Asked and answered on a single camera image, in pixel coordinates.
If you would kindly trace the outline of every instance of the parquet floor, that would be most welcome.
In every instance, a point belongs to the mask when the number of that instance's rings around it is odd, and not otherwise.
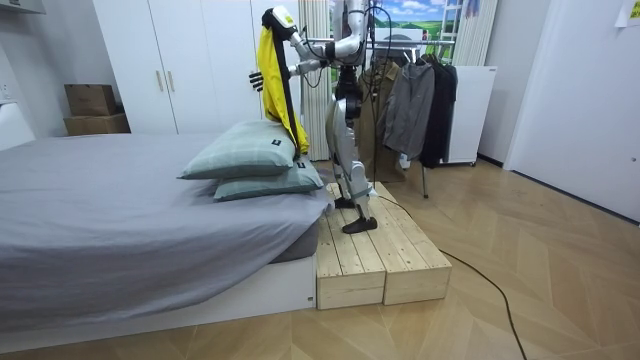
[[[504,289],[530,359],[640,359],[640,229],[483,162],[430,171],[428,201],[419,169],[411,179],[387,188],[437,246]],[[519,359],[499,293],[451,262],[444,300],[296,311],[0,360]]]

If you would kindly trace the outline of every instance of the pillow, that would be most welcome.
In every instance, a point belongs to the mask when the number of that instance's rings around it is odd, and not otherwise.
[[[293,167],[295,147],[280,123],[242,122],[202,150],[181,179],[278,175]]]
[[[290,170],[276,176],[244,177],[222,180],[213,197],[229,201],[288,193],[309,192],[324,185],[306,156],[300,157]]]

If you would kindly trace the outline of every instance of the cardboard box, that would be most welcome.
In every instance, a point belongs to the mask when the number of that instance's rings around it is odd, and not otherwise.
[[[106,116],[117,112],[111,85],[67,84],[64,90],[74,116]]]
[[[130,133],[127,116],[73,116],[64,119],[69,136]]]

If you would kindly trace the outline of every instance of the wooden step platform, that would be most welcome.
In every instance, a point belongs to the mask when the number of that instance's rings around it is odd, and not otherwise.
[[[329,191],[339,197],[337,184]],[[395,202],[380,183],[376,191]],[[378,197],[369,202],[378,228],[342,233],[357,219],[354,209],[334,210],[320,219],[317,251],[317,307],[401,304],[443,298],[451,264],[399,206]]]

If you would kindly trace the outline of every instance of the robot leg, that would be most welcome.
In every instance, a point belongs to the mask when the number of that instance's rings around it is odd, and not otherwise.
[[[336,109],[336,98],[331,96],[331,102],[327,107],[325,115],[325,134],[327,136],[327,145],[329,145],[329,154],[331,156],[331,165],[333,166],[333,176],[340,188],[340,198],[335,200],[336,209],[355,209],[355,204],[351,201],[351,194],[347,188],[347,181],[344,178],[344,171],[340,166],[340,160],[337,154],[336,142],[334,141],[334,113]]]
[[[342,198],[336,200],[336,207],[344,203],[353,204],[360,215],[358,220],[347,224],[342,231],[347,234],[355,234],[378,227],[374,217],[369,214],[369,193],[371,188],[365,176],[364,165],[358,161],[355,146],[353,126],[347,126],[346,100],[332,101],[329,110],[333,115],[327,114],[327,143],[331,152],[334,174]]]

